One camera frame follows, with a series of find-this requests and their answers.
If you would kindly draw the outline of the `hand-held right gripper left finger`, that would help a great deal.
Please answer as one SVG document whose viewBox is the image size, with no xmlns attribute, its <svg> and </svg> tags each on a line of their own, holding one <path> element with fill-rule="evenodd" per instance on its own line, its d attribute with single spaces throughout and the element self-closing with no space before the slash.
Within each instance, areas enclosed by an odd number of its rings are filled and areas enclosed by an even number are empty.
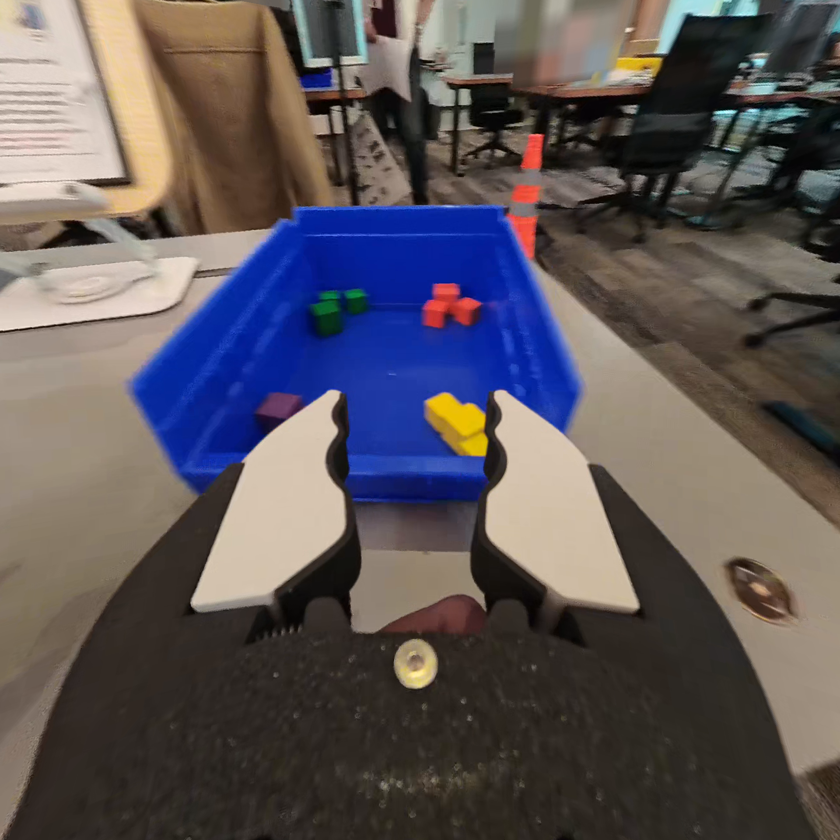
<svg viewBox="0 0 840 840">
<path fill-rule="evenodd" d="M 350 612 L 361 544 L 349 475 L 346 395 L 328 390 L 246 456 L 203 572 L 195 613 L 273 607 L 301 622 L 310 602 Z"/>
</svg>

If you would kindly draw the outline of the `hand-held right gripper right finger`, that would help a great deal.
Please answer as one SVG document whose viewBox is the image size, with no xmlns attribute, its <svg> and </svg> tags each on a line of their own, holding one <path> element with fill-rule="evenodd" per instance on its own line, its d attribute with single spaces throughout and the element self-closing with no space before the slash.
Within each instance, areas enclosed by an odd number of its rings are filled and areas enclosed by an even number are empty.
<svg viewBox="0 0 840 840">
<path fill-rule="evenodd" d="M 488 395 L 486 436 L 471 576 L 488 617 L 559 625 L 571 608 L 638 616 L 639 597 L 582 452 L 504 390 Z"/>
</svg>

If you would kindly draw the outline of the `purple wooden cube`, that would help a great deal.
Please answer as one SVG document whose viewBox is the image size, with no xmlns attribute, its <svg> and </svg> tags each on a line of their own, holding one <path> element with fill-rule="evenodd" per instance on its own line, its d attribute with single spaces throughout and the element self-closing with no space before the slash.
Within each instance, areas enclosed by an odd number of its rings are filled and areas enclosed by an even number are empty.
<svg viewBox="0 0 840 840">
<path fill-rule="evenodd" d="M 279 425 L 296 415 L 305 407 L 302 398 L 296 394 L 272 392 L 255 410 L 255 421 L 262 434 L 268 435 Z"/>
</svg>

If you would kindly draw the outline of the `blue plastic bin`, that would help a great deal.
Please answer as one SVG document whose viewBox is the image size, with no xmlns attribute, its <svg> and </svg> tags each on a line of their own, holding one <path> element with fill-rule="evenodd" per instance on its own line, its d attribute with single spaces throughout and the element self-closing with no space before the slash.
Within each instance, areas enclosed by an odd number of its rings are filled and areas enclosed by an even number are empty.
<svg viewBox="0 0 840 840">
<path fill-rule="evenodd" d="M 435 283 L 482 304 L 478 323 L 424 327 Z M 364 289 L 369 310 L 320 338 L 322 291 Z M 305 207 L 280 220 L 134 376 L 132 397 L 174 471 L 197 492 L 263 438 L 272 392 L 310 404 L 347 396 L 347 486 L 357 501 L 475 501 L 478 458 L 426 423 L 448 392 L 487 406 L 515 396 L 561 431 L 583 382 L 531 264 L 500 206 Z"/>
</svg>

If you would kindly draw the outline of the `metal table grommet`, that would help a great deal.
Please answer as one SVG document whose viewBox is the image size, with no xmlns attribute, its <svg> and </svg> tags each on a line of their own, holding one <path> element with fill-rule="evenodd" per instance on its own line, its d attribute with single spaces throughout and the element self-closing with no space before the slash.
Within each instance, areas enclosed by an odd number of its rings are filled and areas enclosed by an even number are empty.
<svg viewBox="0 0 840 840">
<path fill-rule="evenodd" d="M 797 621 L 793 593 L 784 578 L 770 567 L 736 557 L 724 563 L 723 570 L 731 593 L 752 616 L 773 625 Z"/>
</svg>

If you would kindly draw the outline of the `orange traffic cone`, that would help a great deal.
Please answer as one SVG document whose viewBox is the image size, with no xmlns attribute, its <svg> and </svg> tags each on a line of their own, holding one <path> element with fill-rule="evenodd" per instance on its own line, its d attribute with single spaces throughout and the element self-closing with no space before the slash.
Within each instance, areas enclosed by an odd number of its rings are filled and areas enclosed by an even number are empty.
<svg viewBox="0 0 840 840">
<path fill-rule="evenodd" d="M 529 135 L 507 210 L 509 225 L 527 259 L 534 258 L 537 243 L 543 140 L 541 133 Z"/>
</svg>

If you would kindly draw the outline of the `instruction sheet on stand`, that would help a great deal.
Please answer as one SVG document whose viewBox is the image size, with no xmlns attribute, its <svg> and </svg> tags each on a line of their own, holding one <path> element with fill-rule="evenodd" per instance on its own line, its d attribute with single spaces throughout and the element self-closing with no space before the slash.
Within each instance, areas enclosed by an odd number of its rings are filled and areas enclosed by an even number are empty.
<svg viewBox="0 0 840 840">
<path fill-rule="evenodd" d="M 132 2 L 81 2 L 132 181 L 2 185 L 2 227 L 79 223 L 119 248 L 109 263 L 59 267 L 45 248 L 2 250 L 1 332 L 150 316 L 177 306 L 198 261 L 160 258 L 121 225 L 158 208 L 172 186 L 172 150 Z"/>
</svg>

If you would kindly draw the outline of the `brown wooden desk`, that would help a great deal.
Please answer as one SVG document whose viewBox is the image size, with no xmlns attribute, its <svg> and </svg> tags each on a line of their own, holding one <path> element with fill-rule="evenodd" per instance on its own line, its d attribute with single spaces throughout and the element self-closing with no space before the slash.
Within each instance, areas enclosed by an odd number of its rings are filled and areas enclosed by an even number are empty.
<svg viewBox="0 0 840 840">
<path fill-rule="evenodd" d="M 611 102 L 615 104 L 630 104 L 640 102 L 653 87 L 652 82 L 641 84 L 602 84 L 591 81 L 573 82 L 555 86 L 517 87 L 512 82 L 511 74 L 472 74 L 467 76 L 444 76 L 446 86 L 455 94 L 453 105 L 453 129 L 450 140 L 450 171 L 457 177 L 464 173 L 460 165 L 466 161 L 466 152 L 460 149 L 459 117 L 462 111 L 459 95 L 462 90 L 479 87 L 500 87 L 506 97 L 523 97 L 528 99 L 537 111 L 536 128 L 534 133 L 545 133 L 545 126 L 550 120 L 553 110 L 562 104 L 595 101 L 598 103 Z M 770 90 L 768 86 L 750 85 L 745 82 L 732 82 L 723 93 L 712 99 L 713 112 L 724 110 L 741 111 L 761 107 L 777 106 L 799 102 L 827 102 L 838 103 L 838 89 L 824 91 L 813 88 L 806 90 Z"/>
</svg>

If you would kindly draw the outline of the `printed instruction sheet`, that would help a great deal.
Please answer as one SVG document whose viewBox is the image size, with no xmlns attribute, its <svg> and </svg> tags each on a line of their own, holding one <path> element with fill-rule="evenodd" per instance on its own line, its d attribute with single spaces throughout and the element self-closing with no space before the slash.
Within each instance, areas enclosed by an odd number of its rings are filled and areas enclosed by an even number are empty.
<svg viewBox="0 0 840 840">
<path fill-rule="evenodd" d="M 81 2 L 2 1 L 2 185 L 131 181 Z"/>
</svg>

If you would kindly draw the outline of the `framed screen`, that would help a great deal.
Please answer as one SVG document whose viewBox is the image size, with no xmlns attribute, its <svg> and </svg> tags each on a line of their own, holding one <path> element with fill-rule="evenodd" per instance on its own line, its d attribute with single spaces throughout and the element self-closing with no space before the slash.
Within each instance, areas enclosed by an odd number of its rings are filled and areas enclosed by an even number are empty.
<svg viewBox="0 0 840 840">
<path fill-rule="evenodd" d="M 303 64 L 309 69 L 369 62 L 362 1 L 292 1 Z"/>
</svg>

